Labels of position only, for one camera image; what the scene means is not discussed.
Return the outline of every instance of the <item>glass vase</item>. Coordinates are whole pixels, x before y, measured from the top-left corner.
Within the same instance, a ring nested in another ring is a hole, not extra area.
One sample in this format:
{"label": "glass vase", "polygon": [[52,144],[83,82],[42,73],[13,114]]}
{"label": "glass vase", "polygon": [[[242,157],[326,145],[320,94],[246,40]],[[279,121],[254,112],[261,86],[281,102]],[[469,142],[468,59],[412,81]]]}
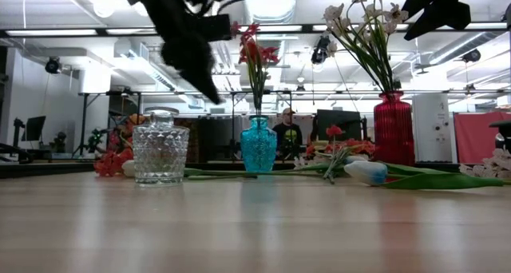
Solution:
{"label": "glass vase", "polygon": [[275,162],[277,133],[268,128],[268,117],[253,116],[251,127],[241,133],[241,153],[248,172],[270,172]]}
{"label": "glass vase", "polygon": [[415,165],[412,107],[400,100],[402,92],[381,93],[374,107],[374,158],[392,164]]}
{"label": "glass vase", "polygon": [[181,184],[190,130],[174,125],[179,113],[175,109],[153,107],[146,113],[150,124],[133,130],[135,182],[143,186]]}

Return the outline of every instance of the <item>desk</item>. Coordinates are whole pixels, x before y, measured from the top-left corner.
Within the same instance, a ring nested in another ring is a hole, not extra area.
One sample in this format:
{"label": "desk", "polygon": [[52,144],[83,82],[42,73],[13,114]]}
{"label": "desk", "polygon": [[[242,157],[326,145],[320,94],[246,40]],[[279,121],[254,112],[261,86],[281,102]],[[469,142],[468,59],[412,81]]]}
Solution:
{"label": "desk", "polygon": [[1,272],[511,272],[510,256],[511,188],[0,180]]}

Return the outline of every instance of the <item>clear glass jar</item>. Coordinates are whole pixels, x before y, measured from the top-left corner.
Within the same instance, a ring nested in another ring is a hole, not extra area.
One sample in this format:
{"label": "clear glass jar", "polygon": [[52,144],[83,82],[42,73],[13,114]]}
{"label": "clear glass jar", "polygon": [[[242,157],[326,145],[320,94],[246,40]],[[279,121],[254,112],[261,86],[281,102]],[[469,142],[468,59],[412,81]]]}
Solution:
{"label": "clear glass jar", "polygon": [[145,112],[150,124],[133,130],[135,181],[147,186],[181,184],[190,130],[174,125],[176,109],[152,107]]}

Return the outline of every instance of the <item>blue vase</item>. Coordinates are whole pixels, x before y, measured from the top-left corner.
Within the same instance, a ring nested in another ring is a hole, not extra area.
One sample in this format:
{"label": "blue vase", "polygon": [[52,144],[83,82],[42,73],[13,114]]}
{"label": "blue vase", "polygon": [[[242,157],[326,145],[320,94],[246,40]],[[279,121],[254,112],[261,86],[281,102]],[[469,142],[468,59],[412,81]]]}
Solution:
{"label": "blue vase", "polygon": [[251,128],[241,133],[241,153],[248,172],[270,172],[275,162],[277,133],[268,128],[268,117],[250,118]]}

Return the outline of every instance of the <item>pink glass vase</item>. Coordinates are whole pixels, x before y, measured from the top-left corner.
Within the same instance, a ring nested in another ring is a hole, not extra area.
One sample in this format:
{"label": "pink glass vase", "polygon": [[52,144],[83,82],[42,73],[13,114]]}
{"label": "pink glass vase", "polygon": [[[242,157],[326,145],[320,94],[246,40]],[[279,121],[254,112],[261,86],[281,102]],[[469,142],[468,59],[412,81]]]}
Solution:
{"label": "pink glass vase", "polygon": [[374,158],[392,164],[415,165],[412,107],[400,100],[401,91],[381,93],[374,107]]}

